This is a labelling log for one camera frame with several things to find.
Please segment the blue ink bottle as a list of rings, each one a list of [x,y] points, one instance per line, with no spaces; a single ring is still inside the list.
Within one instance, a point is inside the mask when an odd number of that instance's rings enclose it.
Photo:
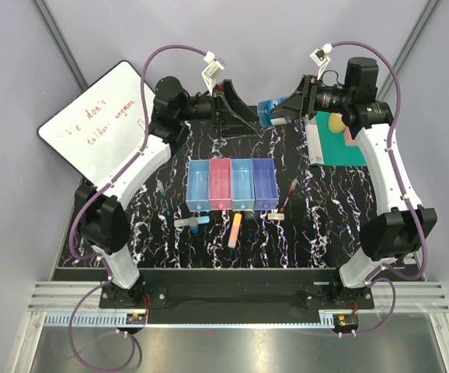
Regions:
[[[290,118],[278,117],[277,115],[272,114],[272,110],[284,100],[284,97],[280,97],[277,99],[270,99],[258,103],[257,115],[259,117],[259,124],[261,127],[273,127],[289,124],[291,122]]]

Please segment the yellow mug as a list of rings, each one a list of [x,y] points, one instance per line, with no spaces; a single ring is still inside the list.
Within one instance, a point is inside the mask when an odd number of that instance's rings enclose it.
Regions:
[[[346,125],[343,123],[341,114],[331,113],[329,115],[328,129],[334,134],[340,134],[346,130]]]

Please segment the green book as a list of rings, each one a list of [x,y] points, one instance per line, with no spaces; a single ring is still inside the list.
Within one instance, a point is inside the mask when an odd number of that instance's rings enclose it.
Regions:
[[[309,161],[314,166],[358,166],[367,165],[356,145],[346,143],[344,133],[333,133],[329,129],[331,114],[318,112],[305,123]]]

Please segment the pink bin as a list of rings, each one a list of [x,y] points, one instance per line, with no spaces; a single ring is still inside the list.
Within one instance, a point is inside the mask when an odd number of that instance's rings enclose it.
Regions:
[[[209,167],[211,210],[231,210],[231,159],[211,159]]]

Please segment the sky blue bin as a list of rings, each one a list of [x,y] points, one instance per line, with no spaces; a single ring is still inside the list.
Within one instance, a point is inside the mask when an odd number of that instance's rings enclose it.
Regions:
[[[231,202],[233,211],[252,210],[255,204],[255,188],[251,159],[231,161]]]

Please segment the pink cube box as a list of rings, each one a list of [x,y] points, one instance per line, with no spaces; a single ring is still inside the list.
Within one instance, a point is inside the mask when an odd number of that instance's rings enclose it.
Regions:
[[[346,127],[343,132],[343,140],[344,140],[345,146],[347,146],[347,147],[356,147],[357,146],[357,142],[355,139],[353,139],[350,129],[348,127]]]

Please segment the red pen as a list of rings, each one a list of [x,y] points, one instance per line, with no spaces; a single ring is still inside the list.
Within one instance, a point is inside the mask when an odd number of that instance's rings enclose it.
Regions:
[[[284,202],[282,203],[280,209],[278,210],[279,213],[283,214],[285,207],[287,205],[287,202],[290,200],[291,194],[294,192],[294,189],[297,186],[297,184],[298,184],[298,179],[297,178],[293,179],[293,181],[288,189],[287,196],[285,197]]]

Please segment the purple bin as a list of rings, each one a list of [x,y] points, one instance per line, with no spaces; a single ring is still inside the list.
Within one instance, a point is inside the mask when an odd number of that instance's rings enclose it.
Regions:
[[[279,194],[272,159],[253,159],[254,191],[256,202],[254,211],[273,210],[278,205]]]

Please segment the light blue bin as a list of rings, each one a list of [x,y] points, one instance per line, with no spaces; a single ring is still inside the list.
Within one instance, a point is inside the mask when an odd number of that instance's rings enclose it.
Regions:
[[[186,188],[186,205],[190,211],[210,211],[209,161],[190,160]]]

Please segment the orange pink highlighter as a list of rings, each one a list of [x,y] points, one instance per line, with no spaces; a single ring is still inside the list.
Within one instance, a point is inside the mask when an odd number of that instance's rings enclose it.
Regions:
[[[228,238],[228,248],[230,249],[234,249],[236,247],[241,223],[242,223],[242,214],[236,212],[233,217],[230,236]]]

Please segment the small white eraser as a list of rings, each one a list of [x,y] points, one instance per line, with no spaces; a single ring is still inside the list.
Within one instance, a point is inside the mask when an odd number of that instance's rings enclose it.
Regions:
[[[267,219],[269,221],[283,221],[284,220],[284,214],[283,213],[269,213],[267,215]]]

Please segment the blue pen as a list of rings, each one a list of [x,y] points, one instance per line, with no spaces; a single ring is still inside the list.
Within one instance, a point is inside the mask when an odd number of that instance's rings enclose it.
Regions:
[[[170,207],[169,200],[167,198],[167,195],[166,195],[166,192],[165,192],[165,188],[164,188],[163,182],[161,180],[157,181],[157,190],[161,194],[162,199],[163,199],[163,201],[165,203],[166,214],[170,217],[172,215],[172,209]]]

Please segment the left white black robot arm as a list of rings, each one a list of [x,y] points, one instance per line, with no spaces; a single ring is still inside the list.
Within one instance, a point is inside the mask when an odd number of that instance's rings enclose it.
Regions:
[[[77,260],[81,259],[75,250],[77,237],[92,247],[89,257],[102,260],[107,284],[128,308],[142,302],[144,289],[127,245],[131,227],[125,208],[147,179],[185,144],[190,135],[187,122],[208,120],[222,138],[249,136],[259,130],[258,114],[238,97],[229,79],[190,95],[176,77],[161,78],[155,86],[149,120],[139,148],[116,167],[104,186],[83,183],[76,190],[75,218],[68,237]]]

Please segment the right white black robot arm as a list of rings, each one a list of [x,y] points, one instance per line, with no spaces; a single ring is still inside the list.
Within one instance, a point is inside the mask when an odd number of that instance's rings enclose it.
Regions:
[[[317,75],[302,77],[296,90],[271,113],[290,119],[312,119],[317,112],[337,113],[360,149],[373,183],[377,216],[360,229],[360,248],[332,276],[327,297],[338,308],[362,297],[375,276],[417,250],[437,223],[412,188],[395,138],[396,114],[378,101],[378,64],[373,58],[347,62],[343,83],[326,85],[328,57],[316,59]]]

